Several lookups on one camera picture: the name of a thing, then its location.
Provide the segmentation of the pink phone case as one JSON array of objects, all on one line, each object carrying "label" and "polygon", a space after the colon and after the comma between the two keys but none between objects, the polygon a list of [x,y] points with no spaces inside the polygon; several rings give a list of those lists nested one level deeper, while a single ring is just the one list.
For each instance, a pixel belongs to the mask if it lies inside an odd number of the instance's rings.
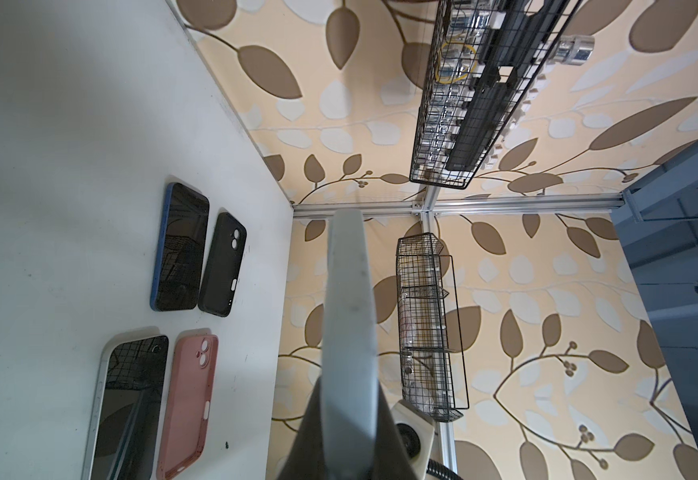
[{"label": "pink phone case", "polygon": [[184,336],[174,349],[156,477],[174,479],[202,455],[215,378],[218,338]]}]

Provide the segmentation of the black phone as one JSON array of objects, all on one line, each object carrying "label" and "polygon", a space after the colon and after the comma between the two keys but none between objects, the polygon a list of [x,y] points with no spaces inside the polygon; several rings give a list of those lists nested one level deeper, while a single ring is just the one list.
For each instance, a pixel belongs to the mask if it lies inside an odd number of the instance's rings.
[{"label": "black phone", "polygon": [[182,183],[166,186],[150,294],[152,310],[197,306],[209,207],[204,195]]},{"label": "black phone", "polygon": [[359,210],[329,222],[320,379],[329,479],[365,479],[373,467],[378,409],[376,312]]}]

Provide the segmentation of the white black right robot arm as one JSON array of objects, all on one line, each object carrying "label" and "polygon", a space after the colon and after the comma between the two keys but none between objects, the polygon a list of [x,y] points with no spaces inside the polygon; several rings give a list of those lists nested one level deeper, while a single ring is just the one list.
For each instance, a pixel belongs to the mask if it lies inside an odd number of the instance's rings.
[{"label": "white black right robot arm", "polygon": [[437,480],[463,480],[463,478],[452,469],[434,459],[428,461],[426,474]]}]

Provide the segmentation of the black phone case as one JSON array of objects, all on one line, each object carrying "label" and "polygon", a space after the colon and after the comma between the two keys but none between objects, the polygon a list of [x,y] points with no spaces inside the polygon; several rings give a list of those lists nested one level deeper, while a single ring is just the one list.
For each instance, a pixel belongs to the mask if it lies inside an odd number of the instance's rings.
[{"label": "black phone case", "polygon": [[247,230],[227,211],[217,217],[199,293],[203,312],[227,317],[232,309],[247,240]]}]

